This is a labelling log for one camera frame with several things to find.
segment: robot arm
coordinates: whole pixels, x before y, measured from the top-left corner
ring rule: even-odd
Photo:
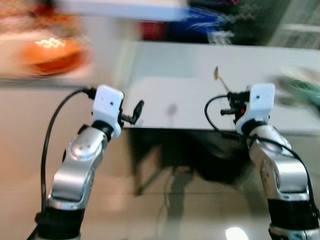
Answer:
[[[129,117],[122,114],[124,94],[100,86],[95,94],[91,126],[84,125],[69,144],[59,170],[53,177],[47,208],[36,215],[36,240],[79,240],[80,227],[100,165],[109,141],[121,133],[123,121],[135,124],[143,101]]]
[[[275,127],[268,125],[274,105],[275,86],[255,84],[246,92],[228,93],[231,109],[221,114],[235,114],[236,131],[245,136],[249,156],[258,168],[271,218],[269,234],[273,240],[320,240],[318,210],[304,164],[288,150],[290,143]]]

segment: white table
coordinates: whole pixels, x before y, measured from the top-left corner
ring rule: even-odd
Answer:
[[[233,91],[243,91],[248,85],[273,82],[289,65],[318,70],[319,51],[140,42],[124,109],[132,111],[140,99],[145,101],[139,128],[211,130],[204,106],[211,97],[226,93],[214,81],[216,66]],[[228,102],[218,100],[209,107],[209,115],[221,129],[234,130],[232,117],[220,116],[223,108]],[[276,101],[269,123],[282,132],[320,133],[320,116],[306,106],[287,107]]]

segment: tiled floor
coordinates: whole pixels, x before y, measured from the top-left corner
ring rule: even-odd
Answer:
[[[25,113],[37,112],[43,110],[44,105],[50,105],[39,111],[37,116],[43,120],[39,123],[34,117],[20,112],[19,106],[27,97],[23,95],[28,94],[34,99],[39,97],[37,92],[21,92],[16,107],[1,109],[3,115],[8,116],[0,118],[1,239],[26,239],[34,227],[34,217],[40,208],[41,146],[48,116],[60,101],[51,102],[50,98],[43,98],[39,108],[34,104],[24,109]],[[48,185],[61,163],[66,143],[84,119],[90,117],[89,114],[87,116],[90,104],[84,104],[80,110],[82,112],[79,108],[75,110],[72,102],[66,108],[52,133],[48,153]],[[320,206],[319,137],[286,137],[309,169],[316,202]],[[241,228],[249,240],[270,240],[268,206],[257,171],[231,186],[205,181],[197,174],[172,175],[172,167],[166,167],[143,195],[135,197],[128,141],[128,133],[124,131],[108,146],[97,171],[82,224],[83,240],[226,240],[225,230],[231,227]],[[159,170],[158,159],[155,150],[141,164],[142,182]]]

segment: orange object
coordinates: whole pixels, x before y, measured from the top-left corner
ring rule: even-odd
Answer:
[[[65,73],[85,61],[84,48],[76,40],[43,39],[29,43],[21,52],[23,63],[37,75]]]

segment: white countertop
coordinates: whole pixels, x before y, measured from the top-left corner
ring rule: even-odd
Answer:
[[[59,0],[67,13],[146,21],[177,21],[185,0]]]
[[[213,72],[233,91],[243,91],[256,83],[273,82],[289,65],[319,69],[319,51],[296,48],[212,46],[164,42],[141,42],[125,89],[124,110],[129,113],[140,99],[145,101],[140,128],[211,130],[204,114],[206,102],[225,94]],[[283,94],[276,90],[276,95]],[[231,116],[220,116],[228,108],[226,100],[209,107],[218,127],[234,130]],[[318,134],[320,116],[306,106],[287,107],[275,101],[270,124],[283,132]]]

